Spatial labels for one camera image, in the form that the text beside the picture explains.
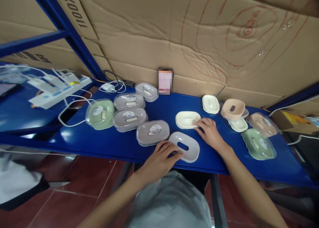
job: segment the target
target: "finger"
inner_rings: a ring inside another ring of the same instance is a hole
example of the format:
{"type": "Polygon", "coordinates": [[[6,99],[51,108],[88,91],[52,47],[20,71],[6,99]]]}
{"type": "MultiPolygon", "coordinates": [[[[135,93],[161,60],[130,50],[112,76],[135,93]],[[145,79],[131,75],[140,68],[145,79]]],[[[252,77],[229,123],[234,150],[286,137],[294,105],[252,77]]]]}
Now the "finger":
{"type": "Polygon", "coordinates": [[[213,123],[210,121],[211,119],[209,118],[202,118],[203,119],[203,123],[207,126],[212,125],[213,123]]]}
{"type": "Polygon", "coordinates": [[[174,164],[183,157],[184,157],[184,153],[179,152],[179,153],[176,153],[174,156],[171,156],[170,158],[168,158],[167,162],[171,165],[171,167],[173,167],[174,164]]]}
{"type": "Polygon", "coordinates": [[[204,139],[205,134],[204,134],[199,128],[194,128],[194,129],[195,129],[195,131],[197,131],[197,133],[200,135],[200,137],[201,137],[202,139],[204,139]]]}
{"type": "Polygon", "coordinates": [[[203,121],[199,120],[198,122],[194,123],[194,125],[197,125],[199,127],[201,127],[204,131],[207,128],[207,125],[205,123],[203,123],[203,121]]]}
{"type": "Polygon", "coordinates": [[[170,147],[170,146],[172,146],[172,145],[174,145],[173,143],[171,143],[171,142],[167,142],[167,143],[165,143],[163,146],[162,146],[162,148],[160,149],[160,153],[163,153],[163,152],[165,152],[165,150],[168,148],[168,147],[170,147]]]}
{"type": "Polygon", "coordinates": [[[158,152],[160,150],[160,148],[165,144],[165,143],[168,143],[168,141],[161,141],[157,144],[157,146],[155,147],[155,150],[154,152],[158,152]]]}
{"type": "Polygon", "coordinates": [[[168,157],[169,154],[171,154],[172,152],[178,152],[178,147],[175,145],[171,145],[169,146],[164,152],[163,155],[165,157],[168,157]]]}

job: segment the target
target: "tiled floor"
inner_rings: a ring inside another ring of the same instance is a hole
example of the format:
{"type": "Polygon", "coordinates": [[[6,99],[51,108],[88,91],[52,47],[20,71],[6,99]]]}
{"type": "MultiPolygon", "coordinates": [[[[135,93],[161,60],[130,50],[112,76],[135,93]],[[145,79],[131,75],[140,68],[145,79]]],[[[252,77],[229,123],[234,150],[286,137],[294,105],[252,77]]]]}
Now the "tiled floor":
{"type": "MultiPolygon", "coordinates": [[[[0,210],[0,227],[76,227],[110,195],[123,165],[124,162],[111,159],[47,156],[36,170],[43,172],[48,181],[63,180],[71,183],[37,194],[11,212],[0,210]]],[[[219,175],[219,180],[229,227],[257,227],[231,177],[219,175]]],[[[205,197],[213,217],[210,182],[206,186],[205,197]]],[[[124,226],[129,208],[130,204],[120,213],[112,228],[124,226]]]]}

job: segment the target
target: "green soap dish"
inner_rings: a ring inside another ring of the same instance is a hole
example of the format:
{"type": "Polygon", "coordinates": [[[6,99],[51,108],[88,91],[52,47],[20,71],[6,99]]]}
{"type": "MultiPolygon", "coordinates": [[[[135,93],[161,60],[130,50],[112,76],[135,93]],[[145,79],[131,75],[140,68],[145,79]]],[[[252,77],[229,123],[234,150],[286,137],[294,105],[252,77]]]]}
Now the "green soap dish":
{"type": "Polygon", "coordinates": [[[109,99],[98,99],[91,103],[86,110],[85,121],[95,130],[103,130],[113,126],[115,108],[109,99]]]}
{"type": "Polygon", "coordinates": [[[276,150],[271,141],[254,128],[241,133],[249,154],[256,160],[274,159],[276,150]]]}

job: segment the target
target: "hand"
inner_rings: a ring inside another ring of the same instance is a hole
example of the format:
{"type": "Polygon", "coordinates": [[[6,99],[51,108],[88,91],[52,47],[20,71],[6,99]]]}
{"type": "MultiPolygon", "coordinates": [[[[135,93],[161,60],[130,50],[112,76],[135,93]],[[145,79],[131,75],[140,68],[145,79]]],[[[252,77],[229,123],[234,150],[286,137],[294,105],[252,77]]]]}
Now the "hand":
{"type": "Polygon", "coordinates": [[[178,152],[178,147],[169,141],[161,141],[157,144],[153,154],[146,160],[144,165],[133,175],[139,182],[146,186],[167,175],[174,164],[184,156],[184,153],[178,152]],[[175,152],[175,155],[167,158],[169,154],[175,152]]]}
{"type": "Polygon", "coordinates": [[[202,139],[218,153],[232,149],[220,136],[215,121],[210,118],[201,118],[195,122],[194,125],[197,125],[204,130],[205,133],[199,128],[194,128],[202,139]]]}

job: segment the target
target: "grey shirt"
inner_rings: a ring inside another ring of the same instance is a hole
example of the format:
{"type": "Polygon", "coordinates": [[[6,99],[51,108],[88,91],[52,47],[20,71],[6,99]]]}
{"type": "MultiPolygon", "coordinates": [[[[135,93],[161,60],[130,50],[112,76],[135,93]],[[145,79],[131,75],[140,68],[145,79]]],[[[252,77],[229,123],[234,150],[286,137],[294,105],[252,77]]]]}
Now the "grey shirt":
{"type": "Polygon", "coordinates": [[[125,227],[212,227],[203,194],[177,171],[149,184],[135,198],[125,227]]]}

